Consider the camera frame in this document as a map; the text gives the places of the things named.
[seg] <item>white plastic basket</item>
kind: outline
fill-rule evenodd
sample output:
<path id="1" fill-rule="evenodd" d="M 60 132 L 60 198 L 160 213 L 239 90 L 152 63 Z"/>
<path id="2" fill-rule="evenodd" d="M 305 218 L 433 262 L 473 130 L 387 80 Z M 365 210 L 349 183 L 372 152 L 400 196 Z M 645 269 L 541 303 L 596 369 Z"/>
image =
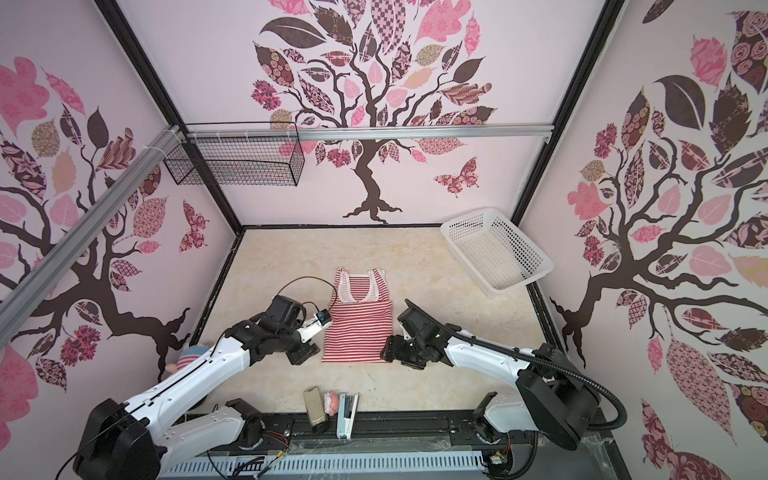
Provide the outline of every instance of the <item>white plastic basket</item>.
<path id="1" fill-rule="evenodd" d="M 440 226 L 449 249 L 489 297 L 542 278 L 552 260 L 495 208 L 484 208 Z"/>

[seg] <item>brown leaf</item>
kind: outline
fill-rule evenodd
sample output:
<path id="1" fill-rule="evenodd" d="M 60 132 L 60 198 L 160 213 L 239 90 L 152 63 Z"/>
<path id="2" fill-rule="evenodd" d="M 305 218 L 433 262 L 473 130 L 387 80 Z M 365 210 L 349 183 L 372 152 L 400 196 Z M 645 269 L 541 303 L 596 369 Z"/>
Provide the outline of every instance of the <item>brown leaf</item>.
<path id="1" fill-rule="evenodd" d="M 718 340 L 737 352 L 749 352 L 763 346 L 768 340 L 768 336 L 766 336 L 765 330 L 737 328 L 721 336 Z"/>

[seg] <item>wire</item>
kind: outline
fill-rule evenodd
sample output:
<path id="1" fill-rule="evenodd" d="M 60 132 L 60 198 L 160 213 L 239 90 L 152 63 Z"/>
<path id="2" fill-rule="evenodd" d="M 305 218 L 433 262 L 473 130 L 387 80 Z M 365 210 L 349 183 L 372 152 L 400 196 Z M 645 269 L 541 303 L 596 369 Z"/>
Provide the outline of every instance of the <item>wire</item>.
<path id="1" fill-rule="evenodd" d="M 229 477 L 227 477 L 227 476 L 225 476 L 223 473 L 221 473 L 221 470 L 219 470 L 219 468 L 218 468 L 218 467 L 216 467 L 216 464 L 214 463 L 214 461 L 210 459 L 210 450 L 206 450 L 206 451 L 205 451 L 205 455 L 208 455 L 208 461 L 210 462 L 210 465 L 211 465 L 212 467 L 214 467 L 214 470 L 216 470 L 216 473 L 218 473 L 218 474 L 219 474 L 219 476 L 220 476 L 221 478 L 223 478 L 224 480 L 230 480 L 230 478 L 229 478 Z"/>
<path id="2" fill-rule="evenodd" d="M 315 280 L 320 280 L 321 282 L 328 283 L 331 286 L 331 288 L 333 288 L 333 294 L 334 294 L 333 295 L 333 301 L 331 302 L 331 306 L 328 307 L 328 310 L 331 310 L 333 308 L 333 306 L 336 305 L 336 300 L 339 299 L 339 291 L 336 290 L 336 287 L 331 282 L 329 282 L 328 280 L 322 279 L 319 276 L 305 275 L 305 276 L 300 276 L 299 278 L 294 278 L 293 280 L 291 280 L 288 283 L 286 283 L 283 286 L 283 288 L 281 288 L 280 291 L 277 292 L 277 295 L 280 295 L 283 292 L 283 290 L 285 290 L 286 287 L 289 286 L 291 283 L 296 282 L 297 280 L 301 280 L 302 278 L 313 278 Z"/>

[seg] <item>black cable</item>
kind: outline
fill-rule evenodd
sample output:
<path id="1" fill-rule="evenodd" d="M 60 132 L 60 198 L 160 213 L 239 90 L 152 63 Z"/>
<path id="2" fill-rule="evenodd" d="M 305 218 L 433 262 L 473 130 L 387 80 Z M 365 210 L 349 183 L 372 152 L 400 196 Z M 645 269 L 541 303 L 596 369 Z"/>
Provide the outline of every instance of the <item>black cable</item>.
<path id="1" fill-rule="evenodd" d="M 336 301 L 339 299 L 339 291 L 336 290 L 336 287 L 331 282 L 329 282 L 328 280 L 322 279 L 319 276 L 305 275 L 305 276 L 300 276 L 299 278 L 294 278 L 293 280 L 291 280 L 288 283 L 286 283 L 283 286 L 283 288 L 281 288 L 280 291 L 277 292 L 277 295 L 280 295 L 283 292 L 283 290 L 285 290 L 286 287 L 289 286 L 291 283 L 293 283 L 293 282 L 295 282 L 297 280 L 301 280 L 302 278 L 313 278 L 315 280 L 320 280 L 321 282 L 328 283 L 331 286 L 331 288 L 333 288 L 333 293 L 335 293 L 335 295 L 333 296 L 333 302 L 331 302 L 331 306 L 328 307 L 328 310 L 331 310 L 333 308 L 333 306 L 336 305 Z"/>
<path id="2" fill-rule="evenodd" d="M 618 397 L 614 395 L 609 389 L 595 382 L 593 379 L 587 376 L 584 376 L 579 372 L 574 372 L 573 370 L 567 369 L 563 366 L 559 366 L 557 363 L 550 362 L 549 360 L 541 359 L 537 356 L 528 355 L 526 353 L 521 353 L 519 349 L 508 349 L 503 346 L 496 345 L 494 343 L 484 342 L 483 340 L 477 339 L 475 337 L 464 336 L 460 333 L 457 333 L 449 329 L 447 326 L 443 325 L 442 323 L 438 322 L 432 317 L 430 316 L 426 316 L 426 317 L 429 318 L 429 320 L 433 322 L 435 325 L 437 325 L 440 329 L 447 332 L 450 336 L 456 339 L 459 339 L 463 342 L 467 342 L 470 345 L 481 346 L 483 348 L 493 350 L 494 352 L 498 352 L 503 355 L 510 356 L 513 359 L 522 360 L 523 362 L 532 363 L 534 365 L 538 365 L 546 369 L 551 369 L 556 372 L 560 372 L 563 375 L 570 376 L 572 379 L 576 379 L 579 382 L 584 383 L 586 386 L 590 386 L 592 389 L 597 390 L 598 393 L 600 393 L 603 397 L 605 397 L 605 399 L 614 406 L 614 408 L 616 409 L 616 418 L 611 420 L 610 422 L 590 423 L 589 425 L 587 425 L 588 429 L 614 430 L 621 427 L 624 423 L 627 422 L 627 409 L 624 407 L 624 404 L 621 403 L 621 400 L 619 400 Z"/>

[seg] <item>butterfly decal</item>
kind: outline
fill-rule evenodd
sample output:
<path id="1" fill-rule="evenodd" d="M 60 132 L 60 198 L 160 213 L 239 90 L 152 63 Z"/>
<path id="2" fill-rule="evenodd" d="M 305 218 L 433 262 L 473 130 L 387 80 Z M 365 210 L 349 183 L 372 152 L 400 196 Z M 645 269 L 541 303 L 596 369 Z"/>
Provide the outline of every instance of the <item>butterfly decal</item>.
<path id="1" fill-rule="evenodd" d="M 201 231 L 205 230 L 205 224 L 210 222 L 210 220 L 205 220 L 203 214 L 195 213 L 194 208 L 192 208 L 192 206 L 189 205 L 186 200 L 183 200 L 183 202 L 184 216 L 187 218 L 187 223 L 190 224 L 190 229 L 187 230 L 187 232 L 184 234 L 184 237 L 181 239 L 181 243 L 179 244 L 179 252 L 189 250 L 192 247 L 204 247 L 205 236 Z"/>
<path id="2" fill-rule="evenodd" d="M 478 169 L 477 157 L 471 158 L 459 175 L 438 175 L 435 181 L 448 188 L 448 192 L 458 198 L 458 192 L 464 190 L 464 187 L 477 187 L 478 175 L 475 170 Z"/>

